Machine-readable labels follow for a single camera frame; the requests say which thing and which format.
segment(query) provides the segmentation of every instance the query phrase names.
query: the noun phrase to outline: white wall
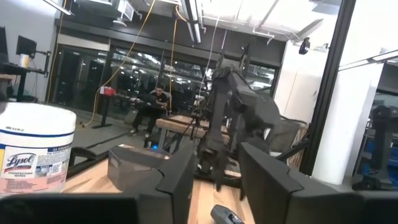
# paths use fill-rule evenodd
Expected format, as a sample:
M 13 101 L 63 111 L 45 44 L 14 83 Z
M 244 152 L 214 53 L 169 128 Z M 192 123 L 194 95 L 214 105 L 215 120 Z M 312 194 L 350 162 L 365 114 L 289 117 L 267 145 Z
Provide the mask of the white wall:
M 327 54 L 311 50 L 299 54 L 299 47 L 287 42 L 275 102 L 281 115 L 310 122 Z
M 6 27 L 10 62 L 19 62 L 19 56 L 15 54 L 18 35 L 36 41 L 37 50 L 53 51 L 57 32 L 54 20 L 58 15 L 56 9 L 42 0 L 0 0 L 0 26 Z M 44 55 L 37 54 L 34 62 L 37 68 L 44 69 Z M 35 93 L 35 78 L 35 73 L 27 74 L 25 93 L 44 101 L 47 78 L 37 75 L 37 93 Z

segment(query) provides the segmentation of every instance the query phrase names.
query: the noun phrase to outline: man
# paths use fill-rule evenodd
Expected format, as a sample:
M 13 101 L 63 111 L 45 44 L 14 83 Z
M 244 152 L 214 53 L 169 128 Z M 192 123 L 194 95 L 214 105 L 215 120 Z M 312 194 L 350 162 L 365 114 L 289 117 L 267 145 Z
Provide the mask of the man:
M 158 85 L 151 95 L 156 96 L 156 104 L 160 106 L 160 108 L 154 108 L 150 106 L 143 106 L 137 113 L 134 122 L 132 123 L 132 134 L 135 135 L 138 132 L 138 126 L 142 121 L 144 116 L 149 117 L 149 124 L 147 128 L 147 132 L 145 134 L 145 138 L 148 138 L 152 133 L 152 129 L 156 124 L 156 120 L 160 118 L 165 108 L 167 108 L 167 95 L 163 92 L 164 87 L 162 85 Z

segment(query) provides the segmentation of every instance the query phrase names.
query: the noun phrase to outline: white wipes canister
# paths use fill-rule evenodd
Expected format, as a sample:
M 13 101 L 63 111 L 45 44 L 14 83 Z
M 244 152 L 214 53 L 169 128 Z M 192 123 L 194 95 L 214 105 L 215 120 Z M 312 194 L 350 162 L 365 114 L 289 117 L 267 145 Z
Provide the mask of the white wipes canister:
M 8 103 L 0 115 L 0 197 L 61 192 L 76 114 L 33 103 Z

